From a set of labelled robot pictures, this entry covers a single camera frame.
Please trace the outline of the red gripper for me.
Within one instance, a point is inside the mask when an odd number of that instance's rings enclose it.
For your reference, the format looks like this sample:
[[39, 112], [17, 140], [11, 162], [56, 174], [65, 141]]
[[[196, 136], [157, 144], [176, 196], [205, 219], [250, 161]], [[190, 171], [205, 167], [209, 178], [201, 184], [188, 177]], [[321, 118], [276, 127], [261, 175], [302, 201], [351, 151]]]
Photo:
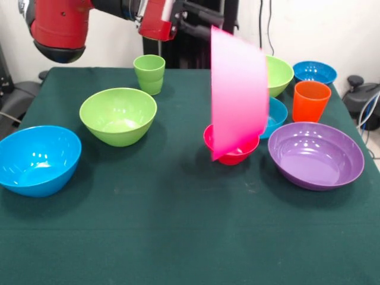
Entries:
[[[170, 0], [147, 1], [138, 29], [139, 34], [151, 40], [172, 40], [176, 35], [176, 28], [171, 21], [175, 2]], [[223, 15], [199, 4], [183, 1], [183, 10], [197, 15], [201, 20], [214, 26], [223, 24]], [[211, 39], [211, 29], [206, 26], [193, 26], [185, 21], [181, 21], [179, 29], [197, 38]]]

